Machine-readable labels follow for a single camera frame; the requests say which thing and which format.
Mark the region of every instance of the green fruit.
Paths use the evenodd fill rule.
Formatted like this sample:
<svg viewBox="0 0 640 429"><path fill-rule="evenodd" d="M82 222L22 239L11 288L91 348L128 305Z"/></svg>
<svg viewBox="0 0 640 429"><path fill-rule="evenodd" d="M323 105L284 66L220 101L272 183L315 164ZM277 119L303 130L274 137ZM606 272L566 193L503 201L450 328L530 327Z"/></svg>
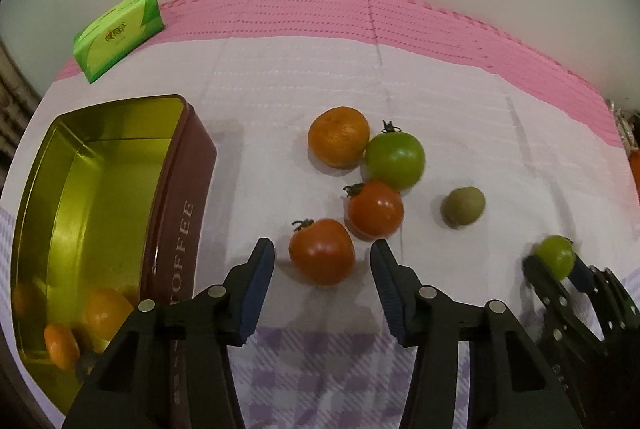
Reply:
<svg viewBox="0 0 640 429"><path fill-rule="evenodd" d="M574 268L574 244L562 235L550 235L545 238L534 253L546 263L558 281L566 278Z"/></svg>
<svg viewBox="0 0 640 429"><path fill-rule="evenodd" d="M372 180L397 191L414 185L424 172L424 149L414 135L385 122L383 133L371 139L364 155Z"/></svg>
<svg viewBox="0 0 640 429"><path fill-rule="evenodd" d="M484 212L486 200L477 187L460 187L450 192L442 205L442 213L453 225L471 225Z"/></svg>

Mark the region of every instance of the pink mat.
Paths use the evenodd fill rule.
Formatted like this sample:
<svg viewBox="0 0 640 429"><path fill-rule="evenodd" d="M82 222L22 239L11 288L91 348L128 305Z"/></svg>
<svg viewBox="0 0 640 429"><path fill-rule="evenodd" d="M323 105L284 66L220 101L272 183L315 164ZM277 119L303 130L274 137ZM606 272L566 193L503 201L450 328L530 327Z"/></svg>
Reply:
<svg viewBox="0 0 640 429"><path fill-rule="evenodd" d="M587 81L497 28L417 0L175 0L161 5L166 29L140 48L228 37L336 37L401 48L498 74L585 124L611 146L620 137ZM80 73L69 61L57 79Z"/></svg>

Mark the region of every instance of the tomato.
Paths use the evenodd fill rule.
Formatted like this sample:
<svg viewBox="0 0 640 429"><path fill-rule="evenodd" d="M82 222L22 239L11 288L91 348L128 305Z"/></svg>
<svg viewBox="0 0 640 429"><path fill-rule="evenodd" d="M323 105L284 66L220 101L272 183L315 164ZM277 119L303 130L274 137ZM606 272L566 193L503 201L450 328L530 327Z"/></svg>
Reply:
<svg viewBox="0 0 640 429"><path fill-rule="evenodd" d="M120 292L101 288L89 294L84 316L95 335L111 341L132 311L133 306Z"/></svg>
<svg viewBox="0 0 640 429"><path fill-rule="evenodd" d="M335 219L294 221L296 231L289 242L289 257L311 281L334 285L350 275L355 251L349 232Z"/></svg>
<svg viewBox="0 0 640 429"><path fill-rule="evenodd" d="M80 359L80 348L68 327L58 323L48 324L44 329L44 343L51 362L59 369L74 369Z"/></svg>
<svg viewBox="0 0 640 429"><path fill-rule="evenodd" d="M395 189L376 180L347 186L347 220L366 237L387 237L396 232L404 218L402 197Z"/></svg>
<svg viewBox="0 0 640 429"><path fill-rule="evenodd" d="M420 141L391 122L371 139L365 166L372 180L380 180L398 191L414 185L424 172L424 149Z"/></svg>
<svg viewBox="0 0 640 429"><path fill-rule="evenodd" d="M534 253L546 263L558 281L566 278L574 268L574 244L561 235L546 237Z"/></svg>

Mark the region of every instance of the green box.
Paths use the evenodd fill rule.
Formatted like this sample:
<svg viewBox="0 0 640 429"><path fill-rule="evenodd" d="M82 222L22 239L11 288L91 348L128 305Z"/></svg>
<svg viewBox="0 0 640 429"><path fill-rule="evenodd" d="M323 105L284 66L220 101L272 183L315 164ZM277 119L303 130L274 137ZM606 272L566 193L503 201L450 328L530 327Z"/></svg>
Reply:
<svg viewBox="0 0 640 429"><path fill-rule="evenodd" d="M124 0L76 36L74 57L93 83L163 28L158 0Z"/></svg>

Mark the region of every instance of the tangerine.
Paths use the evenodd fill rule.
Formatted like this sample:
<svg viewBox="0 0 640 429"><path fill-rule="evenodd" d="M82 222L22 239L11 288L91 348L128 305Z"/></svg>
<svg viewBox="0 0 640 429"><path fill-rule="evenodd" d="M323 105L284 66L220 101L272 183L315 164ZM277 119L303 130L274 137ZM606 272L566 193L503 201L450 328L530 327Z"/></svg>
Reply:
<svg viewBox="0 0 640 429"><path fill-rule="evenodd" d="M47 352L59 369L69 371L74 369L80 359L80 348L71 330L58 323L48 324L44 329L44 343Z"/></svg>
<svg viewBox="0 0 640 429"><path fill-rule="evenodd" d="M133 306L120 292L100 288L89 294L84 316L98 337L111 341L133 311Z"/></svg>
<svg viewBox="0 0 640 429"><path fill-rule="evenodd" d="M369 122L363 114L354 108L339 106L314 120L306 138L309 149L324 164L348 168L362 158L369 135Z"/></svg>
<svg viewBox="0 0 640 429"><path fill-rule="evenodd" d="M636 190L638 191L638 198L640 199L640 151L636 151L631 154L629 157L629 164L631 164L631 173L634 176Z"/></svg>

